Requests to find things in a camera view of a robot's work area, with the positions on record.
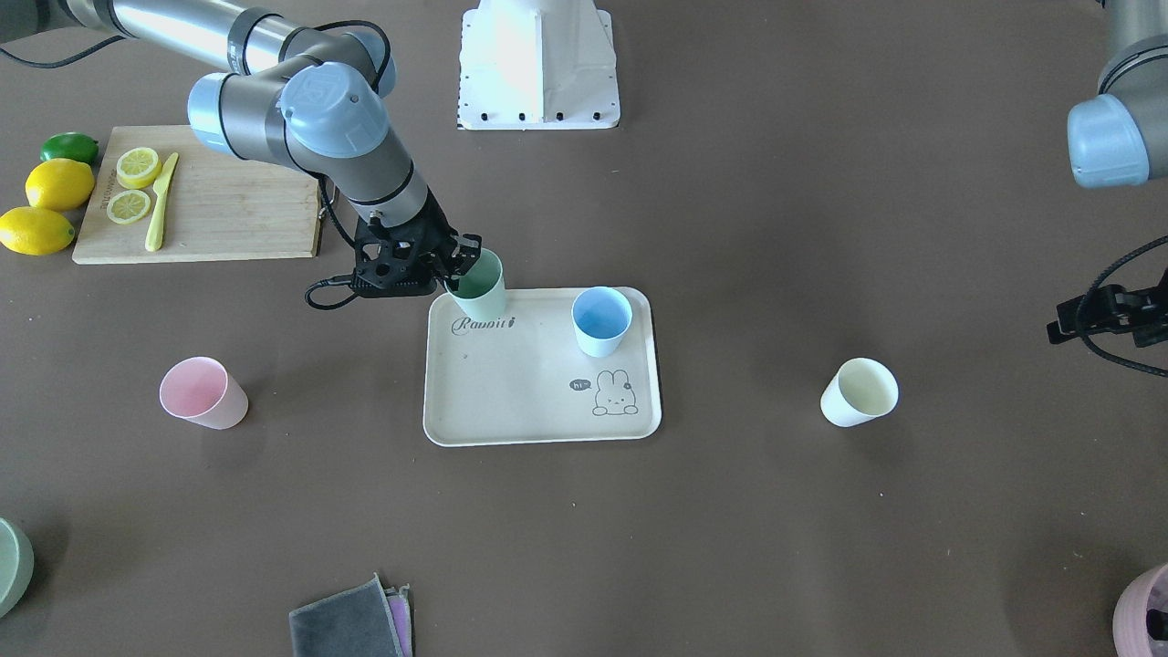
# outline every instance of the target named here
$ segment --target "bunny drawing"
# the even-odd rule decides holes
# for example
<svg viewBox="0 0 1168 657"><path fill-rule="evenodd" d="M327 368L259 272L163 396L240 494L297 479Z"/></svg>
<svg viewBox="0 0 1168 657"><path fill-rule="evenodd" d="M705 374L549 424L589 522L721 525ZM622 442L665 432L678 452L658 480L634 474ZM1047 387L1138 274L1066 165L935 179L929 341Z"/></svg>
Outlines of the bunny drawing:
<svg viewBox="0 0 1168 657"><path fill-rule="evenodd" d="M637 395L624 369L605 369L596 378L596 408L592 415L632 415L637 413Z"/></svg>

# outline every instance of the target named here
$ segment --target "light blue joint cap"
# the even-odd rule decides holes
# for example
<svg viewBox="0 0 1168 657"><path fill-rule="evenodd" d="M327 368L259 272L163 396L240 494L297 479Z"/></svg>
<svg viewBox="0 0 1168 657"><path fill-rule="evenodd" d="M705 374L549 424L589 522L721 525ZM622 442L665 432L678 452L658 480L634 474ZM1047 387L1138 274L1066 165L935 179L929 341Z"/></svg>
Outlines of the light blue joint cap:
<svg viewBox="0 0 1168 657"><path fill-rule="evenodd" d="M187 120L195 137L208 148L234 155L220 117L220 90L228 76L225 72L213 72L199 78L187 97Z"/></svg>
<svg viewBox="0 0 1168 657"><path fill-rule="evenodd" d="M353 39L356 39L364 46L364 49L369 53L369 60L373 61L373 70L381 68L381 62L385 58L385 42L381 40L380 36L371 32L346 32ZM375 91L378 96L384 98L389 96L389 92L394 90L397 85L397 64L394 62L392 55L389 57L389 63L385 64L385 72L381 76L381 82L377 83L377 89Z"/></svg>
<svg viewBox="0 0 1168 657"><path fill-rule="evenodd" d="M1066 117L1071 172L1082 187L1142 185L1152 165L1135 119L1119 98L1104 94L1071 108Z"/></svg>
<svg viewBox="0 0 1168 657"><path fill-rule="evenodd" d="M357 158L389 133L389 112L361 74L326 62L292 76L280 92L288 132L310 151L328 158Z"/></svg>

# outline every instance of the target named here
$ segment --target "table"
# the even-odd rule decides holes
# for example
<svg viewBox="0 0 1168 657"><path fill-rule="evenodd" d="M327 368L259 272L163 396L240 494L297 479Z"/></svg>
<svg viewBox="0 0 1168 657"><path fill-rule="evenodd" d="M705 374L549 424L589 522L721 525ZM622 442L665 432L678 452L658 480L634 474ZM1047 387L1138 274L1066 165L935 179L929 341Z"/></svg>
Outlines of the table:
<svg viewBox="0 0 1168 657"><path fill-rule="evenodd" d="M609 0L620 126L548 133L456 130L473 4L266 6L387 29L395 126L512 288L647 295L662 423L430 443L433 297L311 310L352 267L331 230L307 260L0 253L0 516L37 554L0 653L290 655L290 610L374 572L412 586L422 656L1113 653L1115 600L1168 560L1164 387L1044 325L1163 233L1168 184L1071 178L1096 2ZM185 123L206 72L146 43L0 63L0 198L53 133ZM159 408L193 354L249 393L238 427ZM839 429L818 399L857 355L901 403Z"/></svg>

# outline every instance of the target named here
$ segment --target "cloth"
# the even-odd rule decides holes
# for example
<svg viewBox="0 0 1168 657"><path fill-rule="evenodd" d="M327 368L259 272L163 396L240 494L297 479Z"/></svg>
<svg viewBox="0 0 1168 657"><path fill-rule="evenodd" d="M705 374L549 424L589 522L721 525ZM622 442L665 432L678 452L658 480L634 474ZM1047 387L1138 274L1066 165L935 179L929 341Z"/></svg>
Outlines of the cloth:
<svg viewBox="0 0 1168 657"><path fill-rule="evenodd" d="M409 586L373 580L288 614L296 657L412 657Z"/></svg>

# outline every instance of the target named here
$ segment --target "knife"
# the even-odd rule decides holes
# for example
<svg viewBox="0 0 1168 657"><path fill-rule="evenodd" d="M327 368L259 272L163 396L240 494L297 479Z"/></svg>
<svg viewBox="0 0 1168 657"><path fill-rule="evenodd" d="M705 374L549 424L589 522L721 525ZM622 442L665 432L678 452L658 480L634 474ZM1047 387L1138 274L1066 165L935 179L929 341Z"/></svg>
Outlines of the knife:
<svg viewBox="0 0 1168 657"><path fill-rule="evenodd" d="M146 250L157 251L162 247L162 222L166 217L166 195L171 189L171 179L174 177L174 165L179 161L179 153L171 153L162 165L161 173L154 179L154 214L150 217L150 228L146 229Z"/></svg>

